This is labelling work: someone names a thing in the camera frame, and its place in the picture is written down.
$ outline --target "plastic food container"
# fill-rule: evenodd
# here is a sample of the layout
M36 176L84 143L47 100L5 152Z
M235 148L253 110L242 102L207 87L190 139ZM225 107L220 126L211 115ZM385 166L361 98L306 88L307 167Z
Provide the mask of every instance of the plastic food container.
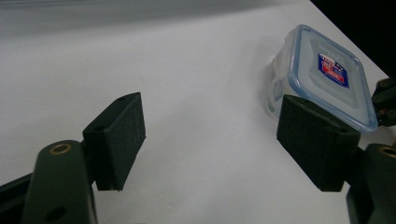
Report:
M318 31L297 26L286 37L273 67L266 102L272 117L279 117L283 94L290 94L316 103L361 133L376 130L361 62Z

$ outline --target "blue container lid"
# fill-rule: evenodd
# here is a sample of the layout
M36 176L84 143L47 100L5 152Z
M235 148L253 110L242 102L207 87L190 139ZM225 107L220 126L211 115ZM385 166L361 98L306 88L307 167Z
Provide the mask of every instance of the blue container lid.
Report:
M293 41L291 88L361 133L375 131L378 124L359 59L306 25L296 27Z

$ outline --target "container label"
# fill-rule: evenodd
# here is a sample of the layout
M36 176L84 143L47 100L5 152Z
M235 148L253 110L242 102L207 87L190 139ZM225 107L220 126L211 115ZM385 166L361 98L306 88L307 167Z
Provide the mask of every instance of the container label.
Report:
M331 81L342 87L349 88L347 70L333 59L323 54L318 54L318 70Z

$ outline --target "brass insert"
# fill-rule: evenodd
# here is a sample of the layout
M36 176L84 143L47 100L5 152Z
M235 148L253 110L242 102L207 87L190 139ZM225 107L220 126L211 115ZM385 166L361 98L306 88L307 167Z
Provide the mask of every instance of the brass insert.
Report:
M70 151L70 149L72 149L72 146L70 144L62 143L52 147L49 150L49 154L53 156L58 156Z
M381 147L378 149L380 152L382 152L384 155L396 158L396 149L392 147Z

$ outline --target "white table surface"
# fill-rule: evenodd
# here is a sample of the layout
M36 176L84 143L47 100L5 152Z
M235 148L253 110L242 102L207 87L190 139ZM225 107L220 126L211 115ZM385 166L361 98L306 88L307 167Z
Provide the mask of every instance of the white table surface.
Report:
M141 91L147 139L124 190L95 191L100 223L348 223L348 185L320 192L264 110L271 61L298 24L356 54L371 92L386 77L308 0L0 6L0 185ZM380 128L361 147L395 135Z

